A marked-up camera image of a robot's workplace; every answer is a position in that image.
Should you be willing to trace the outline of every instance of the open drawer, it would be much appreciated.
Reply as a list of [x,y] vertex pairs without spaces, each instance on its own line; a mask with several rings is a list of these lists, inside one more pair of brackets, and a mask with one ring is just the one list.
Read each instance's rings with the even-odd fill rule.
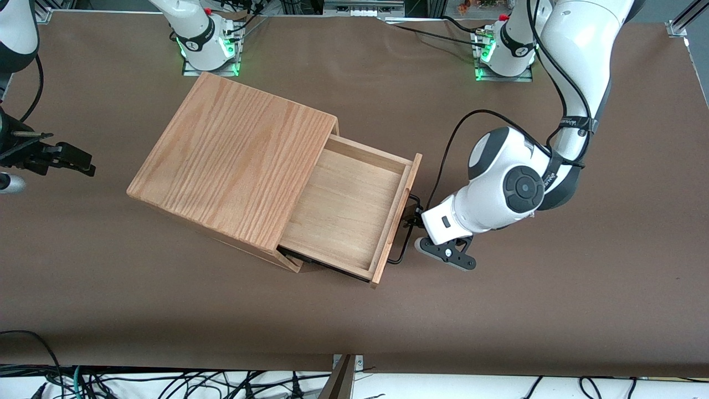
[[127,193],[287,270],[312,261],[375,286],[420,158],[341,138],[333,115],[203,73]]
[[281,246],[379,284],[420,159],[331,135]]

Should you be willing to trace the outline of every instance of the white surface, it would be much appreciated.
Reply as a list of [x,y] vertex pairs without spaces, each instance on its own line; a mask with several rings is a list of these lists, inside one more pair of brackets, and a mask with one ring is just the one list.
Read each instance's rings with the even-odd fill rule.
[[[298,373],[300,376],[315,373]],[[178,374],[126,374],[128,378],[154,378],[156,376],[176,376]],[[246,376],[245,372],[230,372],[229,381],[237,385]],[[255,383],[288,380],[290,371],[269,371],[255,379]],[[384,394],[382,399],[521,399],[530,389],[536,377],[515,376],[457,376],[439,374],[366,374],[355,376],[352,399],[365,399]],[[26,399],[32,396],[43,383],[40,377],[0,378],[0,398]],[[303,391],[322,388],[326,378],[301,381]],[[625,379],[594,378],[603,399],[625,399],[631,381]],[[155,399],[169,381],[146,383],[109,381],[106,383],[119,399]],[[288,393],[282,387],[273,388],[258,398],[272,398],[278,393]],[[54,398],[60,394],[57,386],[48,385],[43,398]],[[173,398],[181,398],[181,389]],[[238,398],[244,398],[242,392]],[[189,396],[191,399],[218,399],[214,389],[200,388]],[[538,385],[533,399],[584,399],[577,378],[544,377]],[[709,383],[676,381],[638,380],[632,399],[707,399]]]
[[37,48],[37,29],[33,10],[27,0],[10,0],[0,12],[0,42],[19,54]]

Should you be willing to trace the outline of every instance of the black cable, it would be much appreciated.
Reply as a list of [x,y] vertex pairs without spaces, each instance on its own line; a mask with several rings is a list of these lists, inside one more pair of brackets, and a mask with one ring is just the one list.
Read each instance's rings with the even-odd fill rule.
[[441,19],[445,19],[446,21],[450,21],[451,23],[453,23],[453,25],[455,25],[456,28],[460,29],[461,31],[467,32],[467,33],[475,33],[475,31],[477,31],[478,29],[485,28],[485,25],[478,26],[477,28],[466,28],[465,26],[458,23],[458,21],[454,20],[453,18],[451,18],[447,15],[442,16]]
[[677,378],[679,378],[679,379],[681,379],[681,380],[692,381],[693,383],[709,383],[709,381],[696,380],[696,379],[694,379],[694,378],[686,378],[686,377],[677,377]]
[[134,383],[147,383],[149,381],[160,381],[160,380],[174,380],[174,379],[181,379],[184,378],[183,376],[172,376],[172,377],[155,377],[155,378],[128,378],[128,377],[110,377],[110,378],[104,378],[101,380],[101,382],[108,382],[108,381],[130,381]]
[[86,384],[86,381],[84,381],[84,377],[82,377],[82,376],[79,376],[79,377],[80,377],[79,378],[79,386],[82,389],[82,396],[84,396],[85,398],[89,398],[89,399],[97,399],[94,389],[90,388],[91,387],[91,384],[90,384],[91,383],[91,376],[89,376],[89,384]]
[[453,143],[453,138],[455,138],[455,135],[458,132],[458,129],[460,128],[460,126],[463,124],[463,122],[465,122],[466,119],[468,119],[470,116],[473,116],[475,114],[490,114],[492,116],[498,117],[499,119],[502,119],[507,124],[509,124],[510,126],[512,126],[515,129],[517,129],[522,135],[524,135],[524,137],[527,138],[527,140],[534,143],[534,145],[537,146],[537,148],[539,148],[544,154],[546,154],[547,156],[549,156],[551,158],[552,154],[548,148],[545,148],[544,146],[539,144],[539,142],[535,138],[533,138],[529,133],[527,133],[527,131],[525,131],[525,129],[522,129],[519,125],[517,125],[514,121],[509,119],[507,116],[499,114],[495,111],[490,111],[489,109],[476,109],[475,111],[471,111],[468,114],[466,114],[465,116],[463,116],[462,119],[460,119],[458,124],[455,126],[455,129],[453,129],[453,133],[450,135],[450,140],[448,140],[448,144],[445,146],[445,151],[443,152],[443,158],[441,158],[441,166],[438,170],[438,177],[436,177],[436,183],[433,185],[433,190],[431,191],[431,195],[428,197],[428,201],[426,202],[426,209],[425,210],[428,210],[431,206],[431,201],[433,200],[433,195],[436,193],[436,189],[438,188],[438,183],[440,182],[441,175],[443,174],[443,167],[445,165],[445,160],[448,157],[448,151],[450,150],[450,145]]
[[[588,392],[586,392],[586,389],[584,388],[584,380],[588,380],[588,382],[591,383],[593,389],[596,391],[596,395],[598,395],[597,398],[594,398],[593,396],[589,395]],[[603,399],[603,397],[601,396],[601,392],[598,390],[598,386],[596,386],[596,383],[593,382],[591,377],[579,378],[579,387],[581,388],[581,392],[583,392],[588,399]]]
[[[413,194],[409,194],[408,198],[410,200],[416,201],[416,211],[421,209],[421,199]],[[408,227],[408,232],[406,233],[406,238],[403,240],[403,246],[401,247],[401,253],[399,254],[398,259],[396,260],[391,260],[391,259],[386,259],[386,262],[389,263],[390,265],[398,265],[403,261],[403,255],[406,252],[406,247],[408,246],[408,240],[411,238],[411,232],[413,231],[413,228],[415,227],[414,223],[410,224]]]
[[293,372],[293,389],[291,390],[291,399],[303,399],[303,395],[305,394],[303,390],[301,389],[301,384],[298,383],[298,374],[296,372]]
[[96,384],[99,386],[99,388],[106,394],[106,397],[113,397],[113,392],[111,389],[99,378],[98,375],[92,374],[94,379],[96,380]]
[[434,38],[439,38],[439,39],[443,39],[443,40],[450,40],[450,41],[452,41],[452,42],[464,43],[464,44],[467,44],[467,45],[473,45],[473,46],[475,46],[475,47],[480,47],[480,48],[485,47],[485,45],[484,45],[483,43],[474,43],[474,42],[471,42],[471,41],[468,41],[468,40],[460,40],[460,39],[456,39],[456,38],[449,38],[448,36],[437,35],[437,34],[431,33],[431,32],[419,31],[418,29],[408,28],[408,27],[406,27],[406,26],[401,26],[401,25],[394,25],[394,26],[397,27],[397,28],[403,29],[403,30],[405,30],[405,31],[416,32],[416,33],[420,33],[420,34],[422,34],[422,35],[432,36],[432,37],[434,37]]
[[[542,43],[542,39],[539,37],[539,33],[537,33],[537,27],[536,27],[536,15],[532,17],[532,9],[531,9],[531,0],[526,0],[527,2],[527,20],[529,21],[530,24],[530,30],[532,31],[532,35],[534,36],[534,39],[537,41],[537,45],[539,46],[539,49],[547,56],[547,59],[549,62],[556,68],[557,71],[559,71],[559,74],[571,85],[571,87],[574,89],[576,94],[579,96],[579,99],[581,99],[581,102],[584,104],[584,109],[586,111],[586,116],[588,118],[593,118],[591,116],[591,108],[588,106],[588,101],[586,100],[586,97],[584,96],[584,93],[581,92],[581,89],[579,86],[574,82],[574,80],[559,66],[559,63],[552,57],[552,55],[549,53],[549,51],[546,49],[544,46],[544,43]],[[559,96],[561,97],[561,101],[564,102],[564,98],[561,96],[561,91],[559,91]],[[547,145],[549,146],[549,142],[551,139],[556,136],[556,133],[558,133],[559,129],[554,131],[549,138],[547,138]],[[584,141],[584,147],[581,149],[581,152],[579,156],[576,157],[574,160],[568,160],[571,162],[568,162],[567,164],[571,165],[577,165],[577,166],[582,166],[581,164],[578,164],[577,161],[583,159],[583,157],[586,154],[586,151],[588,150],[588,145],[591,142],[591,133],[588,134],[588,138]]]
[[182,373],[180,377],[176,377],[172,382],[167,384],[165,388],[163,388],[162,392],[157,396],[157,399],[161,399],[162,396],[167,392],[168,389],[172,386],[172,384],[176,383],[180,378],[186,378],[188,373]]
[[209,381],[209,380],[211,380],[212,378],[218,376],[219,374],[221,374],[221,371],[217,371],[216,373],[212,374],[211,376],[204,378],[204,379],[202,380],[202,382],[200,382],[199,384],[197,384],[197,385],[195,385],[195,386],[192,386],[192,387],[191,387],[192,390],[190,390],[190,387],[187,387],[187,390],[186,390],[185,393],[184,393],[184,397],[187,398],[191,393],[193,393],[195,390],[197,390],[197,388],[199,388],[200,386],[206,386],[205,384],[207,383],[207,381]]
[[544,46],[544,43],[542,43],[542,39],[539,37],[539,33],[537,33],[537,28],[534,24],[534,18],[532,17],[532,9],[530,8],[531,6],[531,1],[532,0],[526,0],[527,2],[527,19],[530,24],[530,29],[532,31],[532,34],[534,35],[534,39],[537,41],[537,45],[539,46],[539,49],[547,56],[547,59],[549,62],[554,66],[559,71],[559,74],[564,77],[564,79],[571,85],[571,87],[574,88],[574,91],[579,95],[579,98],[581,99],[581,102],[584,103],[584,109],[586,110],[587,117],[591,118],[591,108],[588,106],[588,102],[586,101],[586,98],[584,94],[581,92],[581,89],[579,89],[579,86],[573,81],[570,76],[559,66],[557,61],[552,57],[551,54],[549,54],[549,51],[546,49]]
[[35,110],[37,103],[40,101],[40,97],[42,97],[42,90],[44,89],[44,69],[42,69],[42,61],[40,61],[39,54],[35,57],[35,62],[37,63],[37,72],[39,72],[40,75],[40,85],[37,88],[37,94],[35,94],[35,99],[32,101],[32,105],[30,105],[27,112],[25,112],[25,114],[20,118],[20,122],[24,122],[30,117],[32,111]]
[[627,392],[626,399],[632,399],[632,393],[635,391],[635,386],[637,385],[637,378],[630,377],[632,384],[630,385],[630,390]]
[[202,374],[202,372],[200,371],[199,373],[197,373],[197,374],[194,375],[194,376],[186,377],[185,380],[184,380],[181,384],[179,384],[179,385],[177,386],[177,388],[175,388],[170,394],[168,394],[167,396],[165,396],[165,399],[170,399],[170,398],[172,398],[172,396],[173,396],[175,393],[177,393],[177,391],[178,391],[180,388],[182,388],[183,386],[187,386],[187,388],[186,388],[186,390],[185,390],[185,393],[186,393],[187,390],[189,389],[189,382],[192,381],[192,380],[194,380],[195,378],[198,378],[199,376],[201,376],[201,374]]
[[[40,64],[40,58],[37,56],[37,65],[39,65],[40,70],[42,69],[41,64]],[[49,347],[49,344],[42,338],[40,337],[39,334],[36,332],[32,332],[26,329],[10,329],[6,331],[0,331],[0,335],[4,334],[26,334],[32,336],[34,339],[38,340],[44,347],[47,349],[47,353],[49,353],[49,356],[52,358],[52,361],[54,362],[54,366],[57,370],[57,377],[59,380],[62,380],[62,369],[59,366],[59,360],[57,360],[57,356],[54,355],[54,351],[52,348]],[[64,382],[62,381],[62,399],[65,399],[65,388],[64,387]]]
[[224,399],[224,395],[222,394],[221,389],[219,389],[215,386],[209,386],[209,385],[202,386],[202,388],[216,389],[217,392],[219,392],[219,399]]
[[246,28],[246,25],[248,25],[249,22],[253,21],[254,18],[256,18],[258,15],[259,15],[259,14],[255,13],[254,15],[251,16],[251,18],[249,18],[249,19],[246,21],[246,23],[244,23],[243,25],[241,25],[240,27],[238,27],[238,28],[236,28],[236,29],[233,29],[233,30],[231,30],[231,31],[227,31],[227,34],[230,35],[230,34],[232,34],[232,33],[234,33],[234,32],[238,32],[238,31],[241,31],[242,29]]
[[254,378],[256,378],[256,377],[262,375],[263,373],[265,373],[265,371],[255,371],[253,374],[251,374],[251,371],[249,371],[249,373],[246,375],[246,378],[245,378],[243,381],[241,381],[241,383],[239,384],[239,386],[236,387],[236,389],[235,389],[234,391],[232,391],[231,393],[229,393],[229,394],[226,396],[226,399],[234,399],[234,398],[236,398],[236,395],[239,394],[239,392],[246,386],[246,384],[248,384],[249,382],[251,382],[251,380],[253,380]]
[[530,388],[529,392],[527,392],[527,395],[522,399],[530,399],[532,397],[534,390],[537,389],[537,386],[539,385],[539,382],[542,380],[542,378],[544,378],[544,376],[537,377],[537,380],[532,384],[532,387]]

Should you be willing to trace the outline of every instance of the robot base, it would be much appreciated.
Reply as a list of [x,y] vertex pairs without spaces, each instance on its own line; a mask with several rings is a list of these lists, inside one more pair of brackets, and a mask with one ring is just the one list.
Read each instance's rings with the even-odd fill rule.
[[[421,237],[416,240],[414,246],[417,251],[437,261],[442,261],[462,271],[471,271],[475,269],[476,261],[472,256],[466,255],[465,251],[470,247],[472,240],[473,237],[470,236],[435,245],[429,237]],[[461,245],[463,245],[463,249],[458,250],[456,246]]]
[[530,66],[527,66],[527,69],[525,69],[524,72],[522,72],[521,75],[515,76],[515,77],[508,77],[508,76],[502,76],[498,75],[495,72],[493,72],[490,67],[482,61],[483,57],[489,57],[490,53],[494,51],[493,44],[494,44],[494,39],[493,39],[493,34],[492,34],[492,25],[487,25],[483,29],[478,29],[476,33],[471,33],[470,34],[470,40],[473,43],[483,43],[486,45],[485,48],[480,48],[476,46],[471,46],[473,47],[473,61],[475,64],[475,80],[486,80],[489,82],[531,82],[532,81],[532,67],[530,63]]
[[[237,32],[225,37],[227,39],[236,39],[234,43],[225,43],[224,45],[225,50],[229,53],[234,53],[234,56],[231,57],[231,59],[229,59],[227,62],[225,62],[224,65],[209,72],[221,77],[239,76],[239,70],[241,69],[241,53],[244,50],[245,29],[242,28],[242,26],[244,26],[244,22],[226,20],[225,26],[229,30],[239,29]],[[192,64],[187,62],[187,59],[185,58],[184,54],[182,54],[182,58],[184,60],[182,63],[182,76],[201,75],[203,71],[198,70],[197,68],[193,67]]]

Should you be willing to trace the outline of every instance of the black clamp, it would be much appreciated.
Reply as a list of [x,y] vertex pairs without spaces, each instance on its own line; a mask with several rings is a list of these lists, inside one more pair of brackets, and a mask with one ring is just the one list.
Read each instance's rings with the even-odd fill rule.
[[96,166],[91,154],[68,143],[50,145],[42,140],[54,136],[40,133],[5,114],[0,108],[0,166],[26,169],[45,176],[49,168],[67,168],[92,177]]
[[505,43],[505,47],[510,49],[512,56],[515,58],[525,57],[530,51],[534,50],[534,43],[522,44],[512,39],[510,35],[507,34],[506,22],[500,29],[500,38],[502,39],[502,43]]
[[472,241],[473,236],[470,236],[435,245],[430,237],[423,237],[416,241],[416,247],[426,255],[440,259],[461,270],[469,271],[475,269],[476,266],[475,258],[465,254]]

